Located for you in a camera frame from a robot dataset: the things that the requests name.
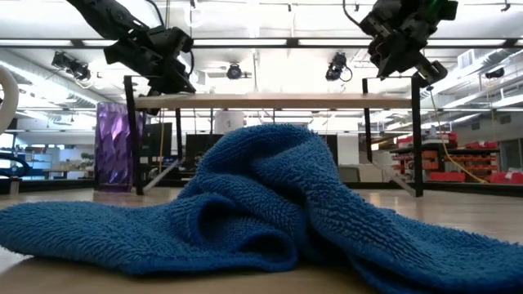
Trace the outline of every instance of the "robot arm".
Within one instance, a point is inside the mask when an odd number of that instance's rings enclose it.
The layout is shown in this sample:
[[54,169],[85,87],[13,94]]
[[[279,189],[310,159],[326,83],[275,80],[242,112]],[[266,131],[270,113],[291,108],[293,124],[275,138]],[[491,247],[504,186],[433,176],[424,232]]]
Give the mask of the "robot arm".
[[438,61],[430,62],[420,52],[437,31],[441,20],[454,20],[458,3],[449,0],[378,0],[373,10],[358,24],[345,9],[346,16],[372,36],[370,60],[378,67],[378,77],[415,67],[422,87],[440,81],[447,70]]
[[149,28],[115,0],[67,0],[105,39],[118,40],[104,49],[108,64],[121,62],[149,79],[150,94],[194,93],[186,67],[177,60],[193,40],[179,28]]

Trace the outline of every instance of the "purple vase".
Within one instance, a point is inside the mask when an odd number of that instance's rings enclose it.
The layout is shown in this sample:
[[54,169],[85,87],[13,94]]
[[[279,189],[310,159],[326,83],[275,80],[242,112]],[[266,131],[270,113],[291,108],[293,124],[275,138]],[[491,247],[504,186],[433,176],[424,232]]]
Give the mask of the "purple vase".
[[[143,113],[136,112],[141,136]],[[129,192],[133,182],[131,132],[127,106],[102,102],[96,106],[95,189]]]

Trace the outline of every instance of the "wooden surface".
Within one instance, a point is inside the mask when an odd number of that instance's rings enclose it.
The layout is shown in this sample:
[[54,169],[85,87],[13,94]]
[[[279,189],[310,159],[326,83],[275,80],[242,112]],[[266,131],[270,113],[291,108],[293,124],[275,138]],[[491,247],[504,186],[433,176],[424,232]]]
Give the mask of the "wooden surface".
[[410,99],[378,94],[346,93],[248,93],[248,94],[195,94],[139,97],[138,109],[147,108],[405,108],[410,109]]
[[[179,189],[155,188],[145,197],[134,194],[94,194],[91,190],[0,196],[0,208],[35,201],[94,201],[125,207],[147,207],[172,201]],[[432,224],[523,242],[523,198],[427,191],[411,198],[402,190],[364,190],[362,196],[379,207]],[[199,275],[172,274],[132,278],[68,261],[21,256],[0,248],[0,290],[9,294],[109,293],[375,293],[355,272],[301,265],[281,274],[257,271]]]

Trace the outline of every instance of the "yellow cable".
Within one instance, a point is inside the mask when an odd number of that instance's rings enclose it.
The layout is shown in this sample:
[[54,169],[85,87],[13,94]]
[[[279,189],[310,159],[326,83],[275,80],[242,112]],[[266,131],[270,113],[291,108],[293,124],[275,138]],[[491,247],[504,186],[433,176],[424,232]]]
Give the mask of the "yellow cable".
[[436,120],[438,121],[438,128],[440,130],[440,138],[441,138],[441,144],[443,145],[443,150],[445,151],[445,155],[447,156],[447,158],[450,160],[451,163],[453,163],[456,167],[459,167],[460,170],[464,171],[466,174],[468,174],[472,179],[474,180],[477,180],[478,182],[482,183],[482,184],[489,184],[488,181],[486,180],[483,180],[483,179],[480,179],[479,177],[477,176],[474,176],[472,175],[471,172],[469,172],[465,167],[462,167],[461,165],[459,165],[459,163],[456,163],[449,155],[449,151],[447,150],[447,146],[445,145],[445,140],[443,139],[443,134],[442,134],[442,130],[441,130],[441,122],[440,122],[440,116],[438,115],[438,109],[436,107],[436,102],[434,102],[434,96],[432,95],[432,90],[430,90],[430,93],[431,93],[431,100],[432,100],[432,106],[434,106],[434,111],[435,111],[435,116],[436,116]]
[[160,165],[159,165],[159,172],[162,172],[162,161],[163,161],[163,109],[160,110],[160,124],[162,125],[162,134],[160,135]]

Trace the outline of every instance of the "fluorescent light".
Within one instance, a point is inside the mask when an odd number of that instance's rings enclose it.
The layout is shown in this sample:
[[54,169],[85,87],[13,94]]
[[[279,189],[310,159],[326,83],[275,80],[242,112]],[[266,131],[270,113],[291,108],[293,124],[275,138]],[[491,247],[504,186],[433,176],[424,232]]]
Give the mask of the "fluorescent light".
[[445,109],[445,112],[489,112],[490,109]]
[[447,108],[453,108],[453,107],[456,107],[456,106],[460,106],[460,105],[464,105],[465,103],[469,102],[469,101],[472,101],[474,100],[475,98],[477,98],[476,96],[472,95],[472,96],[467,96],[467,97],[464,97],[462,99],[458,99],[454,102],[450,102],[448,103],[447,105],[444,105],[443,108],[444,109],[447,109]]
[[61,111],[61,110],[64,110],[63,108],[61,107],[19,107],[18,108],[19,111],[24,111],[24,110],[33,110],[33,111]]
[[0,40],[0,46],[45,46],[45,47],[72,47],[70,40]]
[[298,44],[302,46],[365,46],[367,47],[371,39],[303,39]]
[[523,112],[523,109],[496,109],[496,111],[500,111],[500,112]]
[[386,134],[410,134],[412,131],[385,131]]
[[107,47],[116,43],[115,40],[82,40],[87,47]]
[[194,46],[278,46],[286,45],[286,39],[196,39]]
[[501,99],[500,101],[494,102],[492,104],[493,107],[503,107],[507,105],[513,105],[516,103],[523,102],[523,95],[518,96],[512,96],[505,99]]
[[25,110],[24,112],[20,112],[20,111],[16,111],[16,114],[19,114],[19,115],[24,115],[26,117],[30,117],[30,118],[36,118],[36,119],[42,119],[42,120],[48,120],[48,117],[41,114],[41,113],[38,113],[38,112],[35,112],[35,111],[32,111],[32,110]]
[[458,118],[458,119],[453,120],[452,123],[462,123],[462,122],[467,121],[467,120],[469,120],[469,119],[471,119],[471,118],[475,118],[475,117],[477,117],[477,116],[479,116],[479,115],[480,115],[480,114],[471,114],[471,115],[467,115],[467,116],[464,116],[464,117],[462,117],[462,118]]
[[480,39],[470,39],[470,40],[428,40],[428,46],[435,47],[459,47],[459,46],[498,46],[503,45],[506,41],[503,39],[493,39],[493,40],[480,40]]

